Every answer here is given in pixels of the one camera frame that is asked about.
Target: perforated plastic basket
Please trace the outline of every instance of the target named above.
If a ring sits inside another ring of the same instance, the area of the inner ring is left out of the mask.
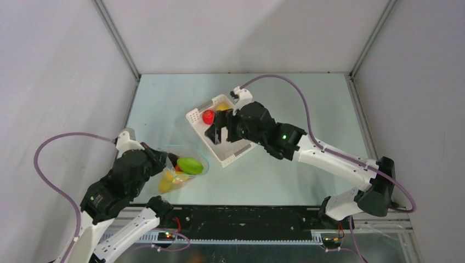
[[[209,125],[203,122],[202,113],[206,110],[214,110],[214,108],[221,103],[226,103],[231,108],[234,107],[234,104],[228,99],[228,97],[222,94],[188,112],[188,114],[186,114],[186,118],[200,139],[202,139],[210,151],[212,151],[215,158],[224,168],[253,149],[256,144],[247,140],[227,142],[226,138],[228,137],[228,131],[226,128],[223,128],[221,131],[221,144],[215,145],[205,136],[205,131],[208,129]]]

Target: light blue tabletop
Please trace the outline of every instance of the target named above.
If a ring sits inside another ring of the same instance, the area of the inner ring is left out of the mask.
[[[315,136],[346,152],[367,157],[362,133],[344,74],[282,74],[303,91]],[[219,94],[229,94],[258,74],[142,75],[127,127],[152,148],[193,144],[207,156],[206,175],[163,197],[173,204],[320,205],[330,195],[353,186],[319,168],[277,160],[260,146],[222,168],[185,118],[186,113]],[[261,79],[248,89],[277,122],[307,130],[298,93],[280,79]],[[158,180],[147,182],[134,203],[158,195]]]

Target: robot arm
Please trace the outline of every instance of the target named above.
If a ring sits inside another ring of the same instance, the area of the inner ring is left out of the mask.
[[[163,171],[168,156],[166,152],[138,143],[132,129],[120,133],[116,148],[122,156],[115,160],[107,175],[88,188],[81,202],[79,234],[68,241],[55,262],[114,262],[140,236],[157,227],[172,210],[160,196],[152,197],[132,222],[98,244],[119,212],[139,196],[152,176]]]
[[[353,189],[336,197],[325,198],[321,206],[320,217],[330,225],[362,211],[375,216],[386,216],[394,186],[382,176],[368,170],[367,166],[393,175],[394,162],[391,159],[383,157],[375,161],[360,158],[366,164],[365,167],[353,164],[326,152],[326,149],[332,149],[343,153],[336,147],[319,141],[323,149],[318,148],[305,130],[288,123],[275,122],[262,104],[252,102],[252,95],[248,90],[237,87],[231,92],[231,96],[238,100],[235,107],[215,112],[214,122],[205,132],[205,136],[214,144],[221,143],[221,129],[226,127],[226,141],[249,140],[262,145],[277,159],[308,163],[351,182],[355,186]]]

